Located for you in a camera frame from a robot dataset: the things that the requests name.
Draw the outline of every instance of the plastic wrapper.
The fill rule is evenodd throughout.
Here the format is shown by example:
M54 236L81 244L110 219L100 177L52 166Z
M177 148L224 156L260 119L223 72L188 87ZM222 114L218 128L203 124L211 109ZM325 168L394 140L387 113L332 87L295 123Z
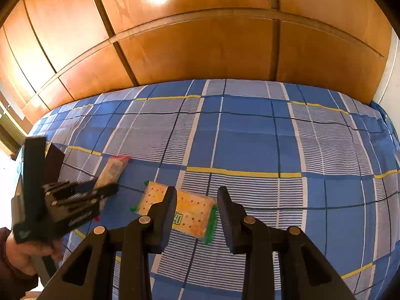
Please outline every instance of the plastic wrapper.
M93 189L116 183L127 166L129 159L130 157L123 157L119 155L112 155L109 157ZM104 209L106 200L107 197L100 200L100 211Z
M163 201L167 188L168 186L149 182L136 207L137 213L147 215L154 203ZM179 190L172 228L209 244L217 224L216 211L217 204L211 197Z

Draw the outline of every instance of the cracker package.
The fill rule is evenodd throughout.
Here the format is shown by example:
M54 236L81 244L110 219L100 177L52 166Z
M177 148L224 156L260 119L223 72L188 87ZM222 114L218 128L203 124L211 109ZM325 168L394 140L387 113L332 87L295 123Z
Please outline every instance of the cracker package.
M123 173L125 167L127 166L129 159L130 157L120 155L112 155L111 157L109 157L93 189L116 183ZM100 211L104 209L107 198L108 197L100 200Z
M154 203L162 202L168 186L149 182L144 195L136 207L139 215L147 215ZM177 191L177 204L172 228L202 239L207 245L213 239L217 224L217 204L208 196L188 191Z

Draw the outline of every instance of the bed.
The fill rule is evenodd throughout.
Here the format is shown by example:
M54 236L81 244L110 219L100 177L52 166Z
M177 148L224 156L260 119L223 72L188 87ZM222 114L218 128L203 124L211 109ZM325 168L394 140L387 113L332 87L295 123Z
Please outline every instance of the bed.
M99 176L129 156L99 221L65 238L65 257L97 225L137 218L144 181L232 200L269 226L299 226L357 299L376 299L399 253L399 142L390 119L336 91L280 82L187 80L103 93L58 107L32 128L65 152L60 180ZM118 298L119 261L114 274ZM280 299L277 254L273 254ZM149 257L153 299L241 299L244 255L172 230Z

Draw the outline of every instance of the person's arm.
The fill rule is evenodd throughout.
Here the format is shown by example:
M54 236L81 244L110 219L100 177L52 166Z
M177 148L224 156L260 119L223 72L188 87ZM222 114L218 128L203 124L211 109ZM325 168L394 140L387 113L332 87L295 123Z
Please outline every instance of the person's arm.
M61 242L54 241L52 246L40 242L17 244L10 230L0 229L0 299L20 299L38 285L31 255L51 256L59 261Z

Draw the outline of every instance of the white wall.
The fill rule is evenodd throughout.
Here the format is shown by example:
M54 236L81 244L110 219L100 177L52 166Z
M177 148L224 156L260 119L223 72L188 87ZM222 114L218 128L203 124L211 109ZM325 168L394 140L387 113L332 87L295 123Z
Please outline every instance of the white wall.
M15 194L17 162L0 150L0 228L11 229L11 199Z
M385 71L373 101L389 115L394 128L400 134L400 41L391 30L391 43Z

